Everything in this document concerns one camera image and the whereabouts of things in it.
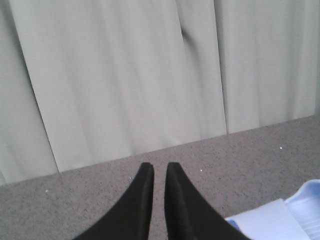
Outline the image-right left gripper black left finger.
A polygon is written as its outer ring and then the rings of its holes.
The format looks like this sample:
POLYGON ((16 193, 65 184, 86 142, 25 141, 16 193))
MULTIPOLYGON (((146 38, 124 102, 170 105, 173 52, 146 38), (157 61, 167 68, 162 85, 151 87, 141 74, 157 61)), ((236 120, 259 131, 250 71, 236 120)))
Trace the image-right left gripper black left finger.
POLYGON ((143 162, 121 198, 76 240, 147 240, 154 192, 154 168, 143 162))

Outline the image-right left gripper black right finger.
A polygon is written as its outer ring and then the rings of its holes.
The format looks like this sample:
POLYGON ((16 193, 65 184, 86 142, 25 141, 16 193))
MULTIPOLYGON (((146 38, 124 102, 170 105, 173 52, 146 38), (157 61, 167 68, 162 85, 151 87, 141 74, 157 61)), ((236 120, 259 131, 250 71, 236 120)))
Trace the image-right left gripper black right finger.
POLYGON ((169 240, 247 240, 202 197, 178 162, 167 165, 164 212, 169 240))

